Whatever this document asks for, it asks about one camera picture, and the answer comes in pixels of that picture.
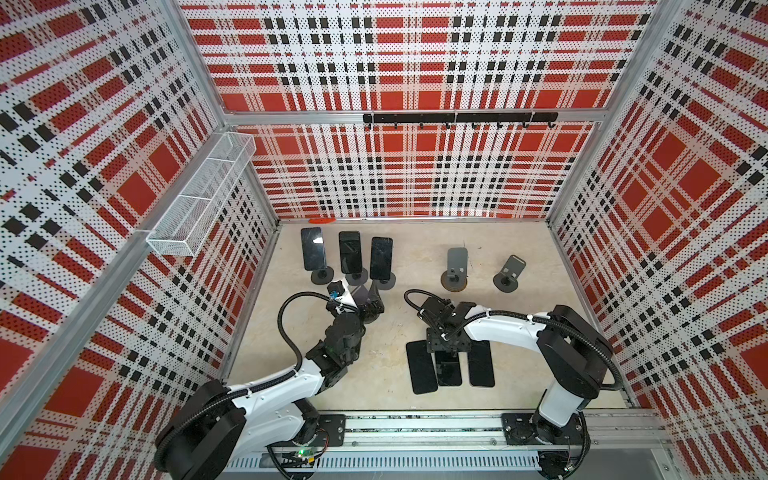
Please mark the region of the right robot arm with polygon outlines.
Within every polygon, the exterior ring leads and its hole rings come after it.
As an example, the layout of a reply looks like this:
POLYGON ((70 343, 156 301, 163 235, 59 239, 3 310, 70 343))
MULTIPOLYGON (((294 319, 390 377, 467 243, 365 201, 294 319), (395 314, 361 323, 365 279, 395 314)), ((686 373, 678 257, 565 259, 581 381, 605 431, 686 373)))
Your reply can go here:
POLYGON ((620 391, 623 380, 607 339, 566 305, 549 312, 523 314, 489 309, 472 302, 457 305, 430 292, 416 305, 406 304, 428 326, 427 348, 434 354, 471 354, 481 343, 499 343, 538 353, 553 380, 515 444, 556 445, 578 436, 587 439, 583 410, 603 391, 620 391))

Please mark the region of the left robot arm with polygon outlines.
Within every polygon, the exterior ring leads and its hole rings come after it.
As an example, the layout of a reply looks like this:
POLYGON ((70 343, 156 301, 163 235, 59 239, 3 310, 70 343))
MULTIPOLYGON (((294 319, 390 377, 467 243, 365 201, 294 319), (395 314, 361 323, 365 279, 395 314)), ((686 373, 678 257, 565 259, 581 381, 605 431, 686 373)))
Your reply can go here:
POLYGON ((201 385, 155 439, 153 465, 174 479, 215 479, 236 455, 280 442, 308 444, 319 428, 310 400, 335 386, 360 357, 368 324, 385 311, 379 288, 332 282, 326 293, 291 295, 277 313, 277 330, 295 355, 293 366, 240 385, 201 385), (324 337, 302 352, 285 329, 289 305, 324 302, 333 320, 324 337))

